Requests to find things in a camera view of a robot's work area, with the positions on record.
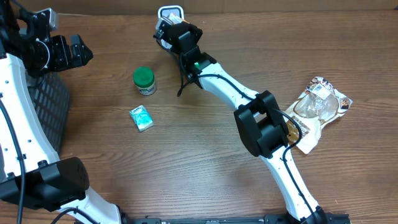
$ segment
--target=label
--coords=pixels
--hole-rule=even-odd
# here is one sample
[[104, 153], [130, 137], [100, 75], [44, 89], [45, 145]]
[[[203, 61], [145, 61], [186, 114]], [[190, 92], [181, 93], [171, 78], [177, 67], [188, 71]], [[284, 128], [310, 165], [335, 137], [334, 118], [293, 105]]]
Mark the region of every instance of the label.
[[162, 39], [161, 41], [162, 41], [163, 47], [165, 47], [166, 49], [171, 49], [171, 48], [173, 47], [173, 45], [167, 43], [167, 42], [164, 41], [163, 39]]
[[321, 83], [318, 83], [311, 91], [313, 94], [325, 100], [331, 93]]
[[154, 122], [150, 117], [148, 111], [142, 105], [130, 111], [130, 116], [134, 120], [139, 131], [143, 131], [154, 125]]
[[156, 80], [153, 82], [153, 84], [148, 87], [148, 88], [141, 88], [139, 86], [137, 86], [139, 92], [143, 95], [149, 96], [151, 94], [154, 94], [156, 89], [157, 89], [157, 85], [156, 85]]
[[[304, 138], [311, 130], [301, 120], [296, 118], [296, 116], [292, 116], [292, 118], [295, 122], [297, 122], [298, 126], [300, 126]], [[297, 130], [296, 125], [294, 125], [291, 121], [287, 121], [286, 125], [289, 129], [289, 135], [287, 136], [287, 139], [291, 142], [297, 141], [299, 139], [299, 131]]]

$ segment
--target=wooden table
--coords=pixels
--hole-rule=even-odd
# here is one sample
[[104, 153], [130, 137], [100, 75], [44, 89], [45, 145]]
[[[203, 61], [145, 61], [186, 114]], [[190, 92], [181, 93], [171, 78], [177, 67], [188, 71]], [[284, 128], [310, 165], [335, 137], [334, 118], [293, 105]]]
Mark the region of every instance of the wooden table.
[[[275, 12], [187, 15], [203, 29], [202, 51], [244, 85], [272, 92], [286, 109], [314, 76], [354, 104], [322, 131], [301, 175], [327, 212], [352, 223], [398, 222], [398, 13]], [[91, 186], [131, 217], [252, 217], [284, 213], [264, 163], [242, 145], [232, 111], [195, 85], [180, 98], [178, 69], [152, 39], [155, 16], [60, 18], [58, 34], [80, 34], [94, 52], [62, 72], [72, 107], [61, 158], [77, 156]], [[158, 90], [142, 96], [132, 73], [155, 72]], [[144, 105], [155, 126], [139, 133], [129, 111]], [[56, 213], [24, 210], [24, 223]], [[16, 206], [0, 204], [0, 223]], [[65, 217], [60, 223], [72, 223]]]

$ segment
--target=white plastic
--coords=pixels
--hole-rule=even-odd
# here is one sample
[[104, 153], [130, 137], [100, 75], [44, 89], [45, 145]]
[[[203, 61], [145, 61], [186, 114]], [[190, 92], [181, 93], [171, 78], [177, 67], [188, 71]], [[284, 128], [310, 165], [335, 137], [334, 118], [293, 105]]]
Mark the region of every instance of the white plastic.
[[[204, 68], [201, 74], [199, 74], [199, 77], [200, 75], [205, 74], [222, 75], [251, 98], [255, 98], [256, 94], [258, 94], [258, 92], [246, 88], [244, 85], [240, 84], [240, 82], [228, 75], [219, 63], [211, 64]], [[233, 110], [236, 110], [240, 105], [246, 105], [250, 102], [250, 100], [243, 98], [242, 95], [239, 94], [228, 82], [221, 78], [203, 77], [199, 78], [199, 82], [204, 90], [216, 95]]]
[[5, 180], [7, 179], [6, 179], [6, 173], [4, 172], [4, 158], [2, 156], [2, 149], [0, 146], [0, 183], [2, 183]]
[[[236, 81], [234, 78], [229, 76], [221, 67], [219, 63], [211, 64], [204, 68], [200, 75], [204, 74], [217, 74], [222, 75], [231, 81], [234, 85], [236, 85], [242, 92], [250, 96], [251, 98], [255, 98], [258, 92], [250, 90]], [[224, 101], [229, 107], [233, 110], [238, 109], [240, 105], [246, 105], [250, 101], [246, 98], [243, 98], [229, 83], [225, 80], [216, 77], [203, 77], [199, 78], [199, 82], [202, 85], [203, 89], [211, 92], [216, 95], [222, 101]], [[299, 192], [297, 191], [292, 179], [290, 178], [287, 169], [281, 160], [283, 156], [283, 152], [285, 147], [281, 147], [276, 150], [272, 155], [272, 159], [267, 159], [262, 157], [262, 160], [266, 163], [267, 167], [272, 173], [272, 176], [275, 178], [282, 195], [284, 196], [286, 202], [287, 211], [297, 220], [301, 218], [309, 217], [311, 215], [311, 211], [308, 209], [307, 205], [304, 203], [304, 200], [301, 196], [299, 196]], [[297, 170], [296, 165], [294, 164], [292, 153], [289, 150], [286, 153], [287, 164], [289, 169], [298, 184], [300, 190], [305, 195], [308, 203], [310, 204], [313, 212], [316, 210], [318, 206], [318, 202], [311, 196], [307, 187], [304, 184], [303, 179], [300, 176], [299, 171]]]
[[[282, 195], [284, 196], [287, 211], [297, 220], [301, 218], [308, 218], [311, 215], [311, 211], [308, 209], [307, 205], [304, 203], [303, 198], [299, 195], [289, 173], [282, 161], [282, 156], [285, 151], [285, 147], [281, 147], [272, 153], [272, 158], [267, 159], [261, 156], [261, 159], [266, 163], [267, 167], [271, 171], [276, 183]], [[289, 150], [286, 153], [287, 165], [296, 181], [301, 192], [304, 194], [307, 202], [310, 204], [313, 212], [317, 209], [318, 202], [312, 197], [307, 187], [304, 184], [303, 179], [297, 170], [292, 157], [292, 151]]]
[[[45, 43], [43, 43], [42, 41], [40, 41], [39, 38], [36, 38], [36, 42], [41, 43], [41, 44], [47, 49], [47, 55], [50, 55], [50, 49], [49, 49], [49, 47], [48, 47]], [[50, 62], [50, 57], [47, 57], [47, 62], [46, 62], [45, 65], [42, 67], [42, 69], [43, 69], [43, 68], [48, 68], [49, 62]]]
[[[37, 163], [46, 160], [49, 164], [59, 161], [40, 125], [30, 99], [25, 78], [25, 66], [21, 59], [7, 54], [0, 59], [1, 101], [7, 109], [14, 126], [22, 154], [26, 155], [26, 172], [39, 168]], [[21, 174], [17, 152], [3, 113], [0, 113], [0, 144], [4, 158], [4, 172]]]
[[[162, 16], [168, 16], [168, 15], [170, 15], [171, 12], [174, 13], [175, 15], [177, 15], [177, 16], [180, 16], [182, 19], [184, 19], [184, 10], [182, 9], [181, 6], [177, 6], [177, 5], [160, 7], [160, 9], [157, 11], [157, 17], [160, 18]], [[164, 40], [162, 40], [161, 43], [162, 43], [163, 47], [165, 47], [167, 49], [172, 48], [172, 45], [167, 43]]]
[[184, 19], [184, 10], [182, 9], [181, 6], [177, 6], [177, 5], [160, 7], [160, 9], [157, 11], [157, 17], [160, 18], [162, 16], [168, 16], [168, 15], [170, 15], [170, 12], [174, 12], [173, 9], [179, 10], [181, 12], [181, 14], [179, 14], [179, 13], [178, 14], [174, 13], [174, 14], [176, 14], [177, 16], [180, 16], [182, 19]]
[[50, 31], [56, 31], [59, 27], [60, 16], [58, 15], [58, 13], [56, 13], [51, 8], [46, 8], [46, 9], [40, 10], [36, 13], [44, 12], [44, 11], [48, 11], [50, 13], [50, 18], [49, 18]]
[[[98, 195], [91, 187], [86, 190], [86, 198], [83, 200], [74, 200], [61, 206], [58, 212], [63, 212], [67, 208], [78, 208], [90, 218], [101, 224], [120, 224], [121, 216], [116, 205], [111, 204]], [[84, 224], [91, 224], [85, 217], [79, 213], [68, 212]]]

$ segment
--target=small jar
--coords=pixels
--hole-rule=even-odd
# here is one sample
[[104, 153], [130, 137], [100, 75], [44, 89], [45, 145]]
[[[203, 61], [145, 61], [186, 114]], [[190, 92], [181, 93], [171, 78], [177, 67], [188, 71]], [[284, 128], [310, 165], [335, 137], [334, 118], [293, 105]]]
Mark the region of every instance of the small jar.
[[157, 89], [155, 75], [148, 67], [139, 67], [132, 75], [134, 84], [136, 84], [139, 92], [149, 96], [155, 93]]

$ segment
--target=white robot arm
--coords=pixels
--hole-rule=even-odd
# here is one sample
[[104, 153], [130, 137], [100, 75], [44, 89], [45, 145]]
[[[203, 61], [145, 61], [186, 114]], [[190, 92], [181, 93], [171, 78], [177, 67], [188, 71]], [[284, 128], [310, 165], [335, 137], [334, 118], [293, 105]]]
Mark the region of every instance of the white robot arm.
[[[217, 77], [201, 77], [204, 74], [222, 75], [251, 98], [255, 98], [258, 94], [258, 92], [246, 88], [230, 75], [228, 75], [219, 63], [210, 64], [209, 66], [204, 68], [202, 72], [198, 75], [199, 82], [204, 90], [209, 91], [217, 96], [233, 110], [237, 110], [241, 105], [248, 104], [251, 100], [243, 97], [242, 94], [238, 93], [238, 91], [233, 88], [228, 82], [226, 82], [226, 80]], [[264, 156], [260, 156], [260, 158], [266, 163], [267, 167], [271, 171], [272, 176], [277, 182], [279, 189], [285, 199], [287, 211], [296, 220], [308, 218], [312, 215], [312, 213], [308, 209], [303, 198], [300, 196], [296, 186], [293, 183], [293, 180], [296, 181], [299, 189], [304, 194], [307, 202], [310, 204], [312, 212], [316, 212], [319, 204], [311, 196], [310, 192], [305, 186], [299, 170], [297, 170], [297, 167], [293, 161], [292, 153], [289, 150], [286, 153], [286, 160], [294, 179], [290, 178], [289, 173], [282, 160], [282, 155], [285, 149], [285, 146], [281, 146], [272, 153], [272, 158], [270, 159]]]
[[[57, 77], [52, 72], [84, 66], [93, 54], [78, 35], [72, 36], [72, 54], [64, 37], [49, 35], [58, 24], [53, 10], [33, 13], [22, 8], [20, 13], [19, 19], [28, 26], [36, 23], [27, 35], [20, 35], [9, 1], [0, 2], [0, 164], [3, 165], [0, 176], [5, 177], [0, 180], [0, 198], [19, 204], [21, 216], [23, 207], [45, 208], [51, 212], [69, 211], [69, 215], [87, 224], [126, 222], [127, 217], [116, 205], [102, 199], [90, 187], [84, 165], [78, 158], [60, 160], [40, 123], [41, 120], [55, 127], [54, 117], [68, 113], [57, 110], [61, 87], [50, 86]], [[38, 98], [40, 106], [35, 107], [32, 102], [29, 92], [32, 86], [28, 86], [27, 75], [29, 79], [44, 81], [49, 76], [47, 83], [33, 86], [34, 98]], [[23, 173], [20, 161], [25, 168]]]
[[[177, 63], [182, 77], [185, 75], [189, 83], [196, 83], [235, 110], [243, 144], [266, 163], [282, 192], [289, 217], [281, 223], [329, 223], [331, 220], [311, 196], [293, 161], [290, 148], [295, 144], [288, 144], [289, 130], [282, 115], [296, 122], [279, 110], [272, 94], [268, 91], [259, 94], [246, 88], [228, 75], [214, 58], [200, 52], [197, 42], [203, 32], [196, 26], [171, 14], [160, 17], [155, 28], [154, 38], [158, 44], [160, 40], [166, 41], [171, 48], [163, 47], [164, 50], [180, 57]], [[265, 113], [266, 118], [255, 121], [258, 114]], [[274, 221], [270, 223], [279, 223], [277, 218]]]

